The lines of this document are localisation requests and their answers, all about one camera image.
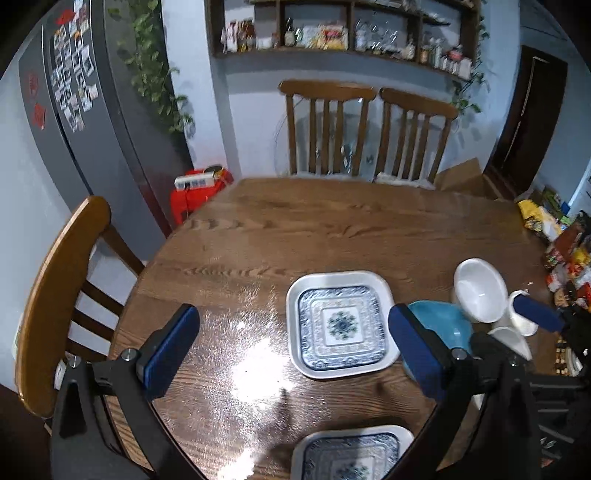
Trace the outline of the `back left wooden chair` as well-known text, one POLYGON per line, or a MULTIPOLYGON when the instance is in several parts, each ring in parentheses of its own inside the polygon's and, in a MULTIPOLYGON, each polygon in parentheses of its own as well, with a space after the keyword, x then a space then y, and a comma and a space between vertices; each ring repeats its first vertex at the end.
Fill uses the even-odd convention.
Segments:
POLYGON ((301 79, 283 80, 279 90, 286 101, 288 173, 358 177, 369 131, 370 103, 377 98, 377 91, 359 83, 301 79), (297 159, 297 99, 308 103, 308 154, 304 165, 297 159), (352 102, 360 103, 361 110, 355 148, 348 150, 345 105, 352 102))

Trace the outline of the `medium white bowl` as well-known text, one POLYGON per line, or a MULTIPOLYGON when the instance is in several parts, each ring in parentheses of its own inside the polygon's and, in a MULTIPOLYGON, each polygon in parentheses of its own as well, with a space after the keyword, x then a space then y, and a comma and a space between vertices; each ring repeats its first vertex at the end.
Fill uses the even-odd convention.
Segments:
POLYGON ((457 266, 453 283, 452 299, 472 322, 494 324, 502 319, 508 291, 492 264, 480 258, 466 259, 457 266))

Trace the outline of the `yellow snack bag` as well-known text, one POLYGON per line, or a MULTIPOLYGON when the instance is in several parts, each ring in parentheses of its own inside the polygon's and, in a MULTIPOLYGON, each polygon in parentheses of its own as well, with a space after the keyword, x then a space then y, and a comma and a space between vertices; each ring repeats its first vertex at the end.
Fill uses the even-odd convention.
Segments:
POLYGON ((561 234, 559 222, 544 207, 530 199, 517 203, 524 227, 547 242, 554 242, 561 234))

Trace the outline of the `white power strip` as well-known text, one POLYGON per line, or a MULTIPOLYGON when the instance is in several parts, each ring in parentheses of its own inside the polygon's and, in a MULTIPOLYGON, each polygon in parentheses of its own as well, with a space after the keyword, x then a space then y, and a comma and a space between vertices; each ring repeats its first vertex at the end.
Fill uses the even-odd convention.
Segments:
POLYGON ((214 187, 220 179, 218 171, 204 171, 176 177, 173 184, 176 191, 204 189, 214 187))

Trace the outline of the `wooden chair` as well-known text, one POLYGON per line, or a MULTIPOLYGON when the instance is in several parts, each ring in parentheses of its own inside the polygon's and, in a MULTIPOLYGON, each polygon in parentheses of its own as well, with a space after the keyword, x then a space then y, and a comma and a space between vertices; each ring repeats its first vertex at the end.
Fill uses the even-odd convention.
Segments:
POLYGON ((111 223, 107 201, 87 197, 74 211, 46 255, 31 289, 17 341, 15 384, 24 407, 40 418, 53 415, 58 365, 68 356, 90 362, 106 359, 69 338, 75 324, 110 342, 114 330, 76 307, 80 295, 119 317, 124 306, 88 279, 89 261, 97 241, 104 241, 119 260, 140 276, 144 264, 111 223))
POLYGON ((359 83, 301 79, 283 80, 279 90, 286 101, 288 173, 358 177, 369 131, 370 103, 377 98, 377 91, 359 83), (304 165, 297 159, 297 99, 308 103, 308 154, 304 165), (361 110, 355 148, 348 150, 345 105, 352 102, 360 103, 361 110))
POLYGON ((459 110, 452 104, 418 94, 383 87, 383 102, 376 176, 434 184, 459 110), (434 119, 444 121, 435 157, 427 164, 428 142, 434 119))

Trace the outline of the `cardboard box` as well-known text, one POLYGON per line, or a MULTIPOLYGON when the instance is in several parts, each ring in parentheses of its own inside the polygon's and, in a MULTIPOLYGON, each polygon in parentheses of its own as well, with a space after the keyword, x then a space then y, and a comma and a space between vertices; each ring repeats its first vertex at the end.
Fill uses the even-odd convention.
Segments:
POLYGON ((477 158, 440 171, 435 178, 435 187, 441 191, 466 194, 490 200, 499 199, 490 179, 483 174, 477 158))

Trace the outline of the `red stool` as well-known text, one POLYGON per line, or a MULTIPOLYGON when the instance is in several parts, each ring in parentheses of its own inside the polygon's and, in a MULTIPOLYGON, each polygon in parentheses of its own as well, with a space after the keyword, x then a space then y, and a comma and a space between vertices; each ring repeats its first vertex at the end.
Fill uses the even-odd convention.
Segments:
POLYGON ((173 190, 170 192, 170 209, 177 226, 181 225, 193 211, 200 208, 208 200, 214 198, 218 192, 221 192, 221 190, 233 183, 231 173, 221 165, 211 165, 205 169, 189 170, 184 175, 204 171, 218 171, 221 174, 221 179, 216 182, 214 187, 183 191, 176 191, 173 187, 173 190))

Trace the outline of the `small white ramekin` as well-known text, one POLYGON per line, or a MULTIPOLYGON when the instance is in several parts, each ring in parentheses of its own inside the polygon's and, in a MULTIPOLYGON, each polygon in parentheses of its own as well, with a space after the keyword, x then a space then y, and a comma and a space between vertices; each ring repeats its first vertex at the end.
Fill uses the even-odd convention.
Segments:
POLYGON ((514 307, 514 300, 520 296, 528 296, 529 293, 524 290, 516 290, 513 291, 508 297, 507 303, 507 318, 508 318, 508 325, 513 328, 514 330, 518 331, 524 337, 533 336, 537 330, 538 325, 527 319, 525 316, 516 312, 514 307))

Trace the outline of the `back right wooden chair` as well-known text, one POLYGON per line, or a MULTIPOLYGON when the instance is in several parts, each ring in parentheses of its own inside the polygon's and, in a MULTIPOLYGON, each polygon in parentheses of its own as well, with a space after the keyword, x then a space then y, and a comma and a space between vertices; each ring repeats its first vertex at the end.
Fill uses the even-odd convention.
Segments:
POLYGON ((434 184, 459 110, 452 104, 418 94, 383 87, 383 102, 376 176, 434 184), (434 119, 444 121, 435 157, 427 164, 428 142, 434 119))

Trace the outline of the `right green vine plant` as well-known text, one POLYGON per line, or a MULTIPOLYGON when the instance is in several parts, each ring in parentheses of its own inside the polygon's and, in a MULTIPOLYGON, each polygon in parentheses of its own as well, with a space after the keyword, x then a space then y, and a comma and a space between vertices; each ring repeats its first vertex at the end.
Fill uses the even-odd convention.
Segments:
POLYGON ((458 110, 459 116, 468 113, 480 114, 482 107, 472 98, 472 91, 479 92, 485 87, 490 91, 490 83, 486 78, 485 65, 483 59, 483 43, 490 38, 490 34, 485 25, 485 19, 481 13, 476 14, 474 21, 469 24, 474 32, 474 58, 471 60, 470 74, 466 80, 453 80, 453 93, 451 104, 458 110))

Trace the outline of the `large white bowl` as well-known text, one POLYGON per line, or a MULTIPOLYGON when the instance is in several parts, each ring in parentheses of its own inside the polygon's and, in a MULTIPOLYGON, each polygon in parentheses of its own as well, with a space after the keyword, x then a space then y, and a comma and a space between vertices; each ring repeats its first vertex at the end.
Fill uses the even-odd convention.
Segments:
POLYGON ((473 396, 478 409, 483 405, 487 388, 497 379, 502 362, 514 360, 518 365, 531 367, 533 360, 525 337, 506 326, 493 328, 487 333, 474 333, 470 339, 470 347, 478 365, 479 393, 473 396))

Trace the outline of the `blue square plate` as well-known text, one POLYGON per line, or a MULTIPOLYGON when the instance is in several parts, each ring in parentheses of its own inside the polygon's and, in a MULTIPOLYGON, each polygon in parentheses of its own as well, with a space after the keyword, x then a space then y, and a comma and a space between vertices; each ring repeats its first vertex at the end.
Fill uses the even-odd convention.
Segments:
MULTIPOLYGON (((461 348, 472 356, 472 324, 457 305, 433 300, 418 300, 406 305, 425 328, 433 330, 441 338, 449 350, 461 348)), ((417 383, 404 360, 403 366, 408 376, 417 383)))

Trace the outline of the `wooden bead trivet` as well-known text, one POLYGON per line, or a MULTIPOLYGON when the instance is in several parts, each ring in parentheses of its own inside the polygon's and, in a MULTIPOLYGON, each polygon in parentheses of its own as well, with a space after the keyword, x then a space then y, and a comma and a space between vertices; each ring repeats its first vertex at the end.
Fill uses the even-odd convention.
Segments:
POLYGON ((570 376, 567 364, 567 351, 567 342, 559 336, 555 347, 555 371, 559 376, 570 376))

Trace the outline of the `dark wooden door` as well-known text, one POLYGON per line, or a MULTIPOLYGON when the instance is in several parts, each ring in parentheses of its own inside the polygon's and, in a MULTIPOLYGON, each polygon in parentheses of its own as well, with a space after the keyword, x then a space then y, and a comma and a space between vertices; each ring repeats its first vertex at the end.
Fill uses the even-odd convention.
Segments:
POLYGON ((485 168, 515 198, 531 186, 545 158, 563 104, 568 64, 522 46, 514 94, 501 137, 485 168))

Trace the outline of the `hanging green vine plant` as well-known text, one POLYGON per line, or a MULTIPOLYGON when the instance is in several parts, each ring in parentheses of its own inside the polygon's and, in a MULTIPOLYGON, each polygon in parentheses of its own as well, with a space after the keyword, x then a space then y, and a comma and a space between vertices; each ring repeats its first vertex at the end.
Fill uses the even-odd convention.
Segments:
POLYGON ((172 76, 179 69, 170 66, 167 59, 161 2, 116 1, 106 13, 131 30, 115 44, 117 55, 131 73, 133 89, 152 106, 170 133, 186 133, 194 120, 184 111, 187 96, 173 90, 172 76))

